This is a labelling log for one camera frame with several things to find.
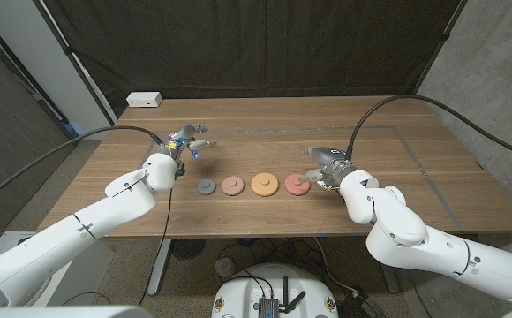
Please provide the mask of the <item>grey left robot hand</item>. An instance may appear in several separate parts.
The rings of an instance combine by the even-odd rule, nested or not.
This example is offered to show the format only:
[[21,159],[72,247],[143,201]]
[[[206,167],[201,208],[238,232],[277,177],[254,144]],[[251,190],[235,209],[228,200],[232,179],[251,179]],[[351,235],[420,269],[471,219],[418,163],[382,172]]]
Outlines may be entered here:
[[204,125],[183,125],[168,135],[160,145],[158,152],[170,156],[177,162],[182,152],[187,149],[194,158],[197,158],[201,150],[216,145],[212,141],[196,140],[194,138],[195,133],[206,133],[207,131],[208,128]]

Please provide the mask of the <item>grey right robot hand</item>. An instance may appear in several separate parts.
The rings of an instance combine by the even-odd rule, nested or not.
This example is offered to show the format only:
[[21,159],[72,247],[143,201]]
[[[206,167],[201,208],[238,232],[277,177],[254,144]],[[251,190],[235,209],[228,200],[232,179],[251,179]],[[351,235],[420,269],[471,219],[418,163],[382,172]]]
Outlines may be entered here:
[[346,153],[336,148],[307,147],[304,153],[317,162],[318,168],[309,170],[301,182],[315,182],[324,190],[337,189],[342,180],[357,168],[345,158]]

